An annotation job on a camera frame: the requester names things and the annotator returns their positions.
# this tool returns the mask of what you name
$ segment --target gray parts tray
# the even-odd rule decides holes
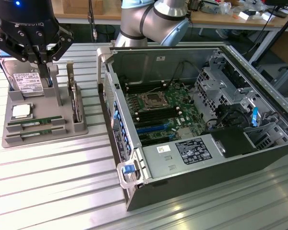
[[[80,87],[78,87],[78,103],[79,103],[79,113],[82,117],[82,122],[74,123],[72,119],[72,102],[71,98],[68,95],[67,87],[59,87],[61,101],[63,103],[62,106],[58,106],[58,101],[54,96],[45,97],[29,97],[24,100],[12,100],[9,92],[7,105],[6,105],[6,113],[5,113],[5,121],[4,121],[4,129],[3,129],[3,137],[2,137],[2,146],[4,148],[21,146],[26,144],[34,144],[54,139],[61,138],[70,138],[80,135],[85,135],[88,133],[84,108],[81,96]],[[17,121],[25,121],[22,120],[12,120],[12,107],[19,104],[31,104],[33,105],[33,119],[42,119],[48,117],[57,117],[61,116],[63,119],[52,119],[51,124],[49,125],[39,125],[33,127],[23,127],[21,125],[8,125],[9,123],[16,123]],[[24,131],[27,133],[35,132],[38,130],[50,130],[52,132],[44,135],[36,135],[22,138],[20,136]]]

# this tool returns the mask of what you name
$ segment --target desk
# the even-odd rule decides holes
[[[52,0],[55,16],[60,23],[87,24],[86,14],[64,14],[61,0]],[[121,7],[120,0],[104,0],[104,14],[95,15],[96,24],[120,24]],[[268,23],[265,31],[269,33],[254,53],[250,63],[257,60],[263,53],[272,39],[287,22],[288,17],[275,18]],[[194,28],[214,28],[214,29],[238,29],[238,30],[257,30],[261,31],[266,23],[264,20],[243,20],[235,19],[229,15],[207,14],[201,11],[192,13],[192,22]]]
[[[56,62],[60,86],[67,81],[66,61],[75,62],[89,125],[82,139],[3,149],[8,82],[0,69],[0,230],[288,229],[288,156],[262,171],[126,212],[97,96],[102,45],[73,44]]]

